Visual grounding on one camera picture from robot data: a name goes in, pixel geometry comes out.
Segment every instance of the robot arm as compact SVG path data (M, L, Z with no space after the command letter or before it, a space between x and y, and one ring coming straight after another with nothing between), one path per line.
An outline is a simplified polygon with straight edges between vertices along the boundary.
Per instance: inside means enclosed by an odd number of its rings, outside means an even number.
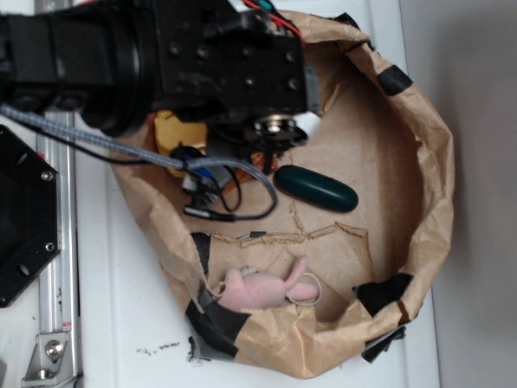
M251 6L256 3L246 0ZM282 151L307 138L292 121L318 110L301 39L271 10L227 0L99 0L0 18L0 101L75 111L109 136L149 112L216 125Z

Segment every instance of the black hexagonal plate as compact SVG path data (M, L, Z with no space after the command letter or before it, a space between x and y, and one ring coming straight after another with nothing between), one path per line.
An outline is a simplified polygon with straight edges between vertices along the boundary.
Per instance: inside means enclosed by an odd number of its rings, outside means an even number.
M8 307L59 251L58 178L0 125L0 308Z

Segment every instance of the black panel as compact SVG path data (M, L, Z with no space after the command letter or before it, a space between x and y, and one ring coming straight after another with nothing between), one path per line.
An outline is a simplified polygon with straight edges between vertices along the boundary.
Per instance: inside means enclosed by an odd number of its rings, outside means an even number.
M413 85L411 78L395 65L377 75L377 80L385 93L390 97L402 93L408 87Z
M0 125L0 307L9 306L59 250L57 178Z
M390 303L398 301L412 280L411 275L398 273L384 283L368 283L353 289L357 298L373 317Z

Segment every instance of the gray wall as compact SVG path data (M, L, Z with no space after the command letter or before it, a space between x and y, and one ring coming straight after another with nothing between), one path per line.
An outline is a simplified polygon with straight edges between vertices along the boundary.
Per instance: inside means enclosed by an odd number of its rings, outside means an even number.
M517 2L401 0L409 72L456 138L433 290L443 388L517 386Z

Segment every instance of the black tape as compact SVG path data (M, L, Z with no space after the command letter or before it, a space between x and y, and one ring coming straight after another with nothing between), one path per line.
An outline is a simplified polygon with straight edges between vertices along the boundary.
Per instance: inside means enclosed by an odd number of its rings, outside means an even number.
M395 65L377 75L377 80L385 93L390 97L402 93L413 85L411 78Z
M377 339L373 339L366 343L366 350L361 353L361 356L370 364L382 353L389 350L394 340L402 340L406 337L406 327L399 327L391 331L387 335L383 335Z
M335 20L336 22L340 22L340 23L343 23L343 24L348 24L349 26L355 27L358 30L361 29L359 27L359 24L357 24L357 22L354 20L354 18L352 18L347 12L341 14L340 16L336 16L335 18L332 18L331 20ZM372 51L375 51L375 47L373 46L373 43L372 43L371 39L368 39L366 41L366 43L368 43L368 46L370 47L370 49ZM363 45L363 43L360 43L357 46L355 46L355 48L359 47L359 46L362 46L362 45Z
M213 360L232 360L238 349L234 346L239 332L250 317L220 306L201 286L199 301L204 314L194 302L187 308L187 318L192 327L192 336L198 346L196 355Z
M384 283L368 283L354 287L353 290L368 313L374 317L387 305L398 301L404 295L412 280L411 275L398 273Z
M341 14L340 16L336 16L335 18L332 18L332 20L335 20L336 22L340 22L343 24L349 24L352 27L355 27L358 30L360 30L357 22L347 12Z
M208 275L208 261L210 260L210 242L212 241L209 234L193 233L197 251L200 254L201 265L203 266L204 274Z

